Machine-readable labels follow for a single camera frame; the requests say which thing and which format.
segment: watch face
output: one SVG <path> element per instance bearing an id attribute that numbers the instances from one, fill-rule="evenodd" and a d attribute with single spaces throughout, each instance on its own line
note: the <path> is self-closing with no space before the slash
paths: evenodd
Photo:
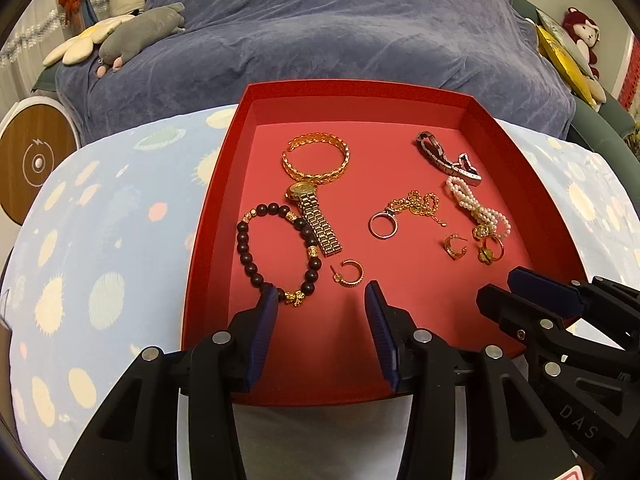
<path id="1" fill-rule="evenodd" d="M 304 195 L 305 193 L 313 193 L 316 191 L 316 186 L 311 182 L 297 182 L 293 186 L 289 187 L 289 193 L 294 198 L 296 196 Z"/>

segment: blue gripper pad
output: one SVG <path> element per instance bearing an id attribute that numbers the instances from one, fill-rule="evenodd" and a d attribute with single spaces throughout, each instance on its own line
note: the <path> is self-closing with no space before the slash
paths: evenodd
<path id="1" fill-rule="evenodd" d="M 268 293 L 260 298 L 257 308 L 260 307 L 262 307 L 262 312 L 256 323 L 254 336 L 247 352 L 247 368 L 244 380 L 249 389 L 254 387 L 254 384 L 257 383 L 262 375 L 271 335 L 278 317 L 278 291 L 274 286 L 271 286 Z"/>
<path id="2" fill-rule="evenodd" d="M 578 290 L 525 269 L 516 267 L 507 279 L 509 289 L 531 303 L 546 308 L 565 319 L 582 316 L 584 305 Z"/>
<path id="3" fill-rule="evenodd" d="M 398 347 L 393 340 L 391 330 L 386 322 L 383 309 L 386 305 L 380 303 L 374 285 L 370 282 L 364 290 L 364 309 L 369 321 L 369 329 L 378 354 L 378 362 L 382 375 L 393 391 L 398 390 L 400 373 L 398 370 Z"/>

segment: red tray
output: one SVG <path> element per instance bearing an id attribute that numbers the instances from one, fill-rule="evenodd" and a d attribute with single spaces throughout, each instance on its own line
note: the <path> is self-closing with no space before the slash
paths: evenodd
<path id="1" fill-rule="evenodd" d="M 426 160 L 414 141 L 425 129 L 437 136 L 450 159 L 468 153 L 482 175 L 476 197 L 510 220 L 501 261 L 490 266 L 478 261 L 478 244 L 471 235 L 475 222 L 447 195 L 446 175 Z M 586 278 L 567 228 L 536 173 L 472 97 L 371 81 L 253 84 L 226 134 L 207 191 L 191 260 L 183 348 L 226 328 L 239 310 L 255 306 L 259 293 L 236 253 L 236 224 L 259 203 L 286 202 L 284 193 L 293 181 L 282 169 L 281 155 L 291 139 L 309 132 L 334 134 L 351 150 L 344 175 L 318 189 L 322 212 L 343 250 L 323 259 L 316 291 L 302 306 L 280 304 L 262 378 L 236 402 L 310 406 L 391 396 L 364 312 L 369 280 L 378 280 L 389 304 L 407 309 L 418 326 L 451 345 L 478 350 L 497 344 L 513 356 L 522 347 L 478 312 L 478 289 L 487 283 L 506 286 L 507 274 L 516 266 L 562 282 Z M 294 150 L 289 160 L 297 168 L 322 173 L 339 166 L 342 158 L 333 146 L 311 144 Z M 367 229 L 370 216 L 412 189 L 440 197 L 437 216 L 447 227 L 405 211 L 398 216 L 396 236 L 374 238 Z M 467 255 L 457 261 L 443 247 L 452 233 L 469 240 Z M 287 221 L 255 219 L 250 243 L 265 280 L 285 290 L 299 288 L 306 251 Z M 345 259 L 364 266 L 364 282 L 356 288 L 343 288 L 332 279 L 329 264 L 339 267 Z"/>

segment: light blue bedsheet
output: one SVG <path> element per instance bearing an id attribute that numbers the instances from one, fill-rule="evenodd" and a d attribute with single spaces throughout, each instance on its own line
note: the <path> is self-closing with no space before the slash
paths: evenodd
<path id="1" fill-rule="evenodd" d="M 42 187 L 8 266 L 0 314 L 14 331 L 18 433 L 48 479 L 57 479 L 140 349 L 179 349 L 193 235 L 234 109 L 178 116 L 100 140 L 69 157 Z M 640 287 L 640 221 L 603 158 L 500 124 L 551 193 L 588 275 Z M 577 330 L 598 337 L 584 324 Z M 248 478 L 394 478 L 409 402 L 236 406 Z M 188 467 L 180 465 L 180 478 L 187 479 Z"/>

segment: metal watch band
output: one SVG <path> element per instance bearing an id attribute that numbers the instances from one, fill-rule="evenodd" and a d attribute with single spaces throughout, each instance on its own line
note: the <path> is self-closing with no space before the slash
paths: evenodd
<path id="1" fill-rule="evenodd" d="M 329 222 L 322 216 L 318 205 L 318 197 L 313 193 L 305 193 L 300 202 L 300 212 L 316 234 L 316 238 L 320 243 L 320 250 L 324 256 L 332 256 L 342 250 L 342 246 L 335 237 L 334 230 L 331 229 Z"/>

